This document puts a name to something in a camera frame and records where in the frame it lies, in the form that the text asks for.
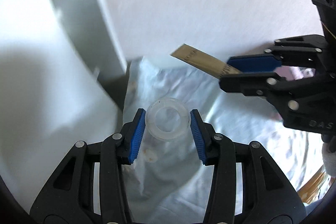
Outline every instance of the white fabric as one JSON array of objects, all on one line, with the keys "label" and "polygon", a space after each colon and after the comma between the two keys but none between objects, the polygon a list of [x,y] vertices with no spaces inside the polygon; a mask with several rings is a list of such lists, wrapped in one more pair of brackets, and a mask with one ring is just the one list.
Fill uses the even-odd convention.
[{"label": "white fabric", "polygon": [[[323,164],[319,134],[284,128],[267,101],[242,94],[227,94],[218,80],[189,65],[161,69],[149,59],[133,61],[125,99],[124,123],[138,108],[161,97],[174,97],[189,110],[235,142],[258,140],[298,190]],[[213,167],[203,166],[191,133],[161,143],[155,162],[146,157],[144,134],[137,160],[124,172],[127,198],[134,221],[140,223],[199,223],[208,202]],[[236,213],[241,212],[241,169],[237,167]]]},{"label": "white fabric", "polygon": [[74,51],[51,0],[0,0],[0,14],[0,174],[29,212],[74,143],[103,141],[120,111]]}]

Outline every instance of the metal screw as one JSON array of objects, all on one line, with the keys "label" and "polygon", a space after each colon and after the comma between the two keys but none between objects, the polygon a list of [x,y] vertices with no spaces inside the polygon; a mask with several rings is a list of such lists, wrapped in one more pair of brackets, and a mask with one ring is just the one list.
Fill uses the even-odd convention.
[{"label": "metal screw", "polygon": [[288,107],[291,109],[291,110],[298,110],[299,109],[299,103],[297,101],[294,101],[294,100],[290,100],[288,102]]},{"label": "metal screw", "polygon": [[76,144],[75,144],[75,146],[77,147],[77,148],[81,148],[81,147],[83,147],[85,145],[85,142],[83,142],[83,141],[78,141]]},{"label": "metal screw", "polygon": [[220,133],[216,133],[215,135],[213,135],[213,138],[215,140],[221,141],[224,138],[224,136]]},{"label": "metal screw", "polygon": [[277,81],[274,78],[268,78],[266,82],[267,84],[270,84],[270,85],[275,85],[277,83]]},{"label": "metal screw", "polygon": [[251,145],[252,145],[253,148],[259,148],[261,144],[257,141],[254,141],[254,142],[251,143]]},{"label": "metal screw", "polygon": [[112,135],[112,138],[115,140],[120,140],[123,137],[123,135],[121,135],[120,133],[114,133]]}]

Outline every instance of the white wall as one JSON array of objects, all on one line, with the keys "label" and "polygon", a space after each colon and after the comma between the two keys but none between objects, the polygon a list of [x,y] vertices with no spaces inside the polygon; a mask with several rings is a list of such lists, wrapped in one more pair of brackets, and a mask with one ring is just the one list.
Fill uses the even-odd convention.
[{"label": "white wall", "polygon": [[104,140],[118,109],[58,24],[51,0],[0,0],[0,174],[29,211],[78,140]]},{"label": "white wall", "polygon": [[187,43],[219,58],[274,39],[322,34],[310,0],[108,0],[127,59]]},{"label": "white wall", "polygon": [[116,79],[127,63],[105,0],[52,0],[58,20],[91,72],[99,81]]}]

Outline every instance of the light blue cloth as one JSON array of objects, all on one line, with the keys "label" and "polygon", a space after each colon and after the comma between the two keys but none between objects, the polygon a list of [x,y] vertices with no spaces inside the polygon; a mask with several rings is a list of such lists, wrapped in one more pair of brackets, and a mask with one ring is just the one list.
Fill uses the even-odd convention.
[{"label": "light blue cloth", "polygon": [[[124,123],[138,108],[147,109],[162,97],[181,100],[198,109],[216,132],[235,142],[258,140],[299,189],[322,166],[319,134],[284,128],[266,100],[227,94],[218,79],[189,65],[159,68],[147,58],[133,61],[125,99]],[[160,151],[148,160],[147,148]],[[145,132],[139,157],[125,167],[124,181],[134,221],[140,223],[200,223],[208,203],[213,167],[203,166],[191,133],[172,142],[152,141]],[[242,174],[237,166],[236,213],[242,209]]]}]

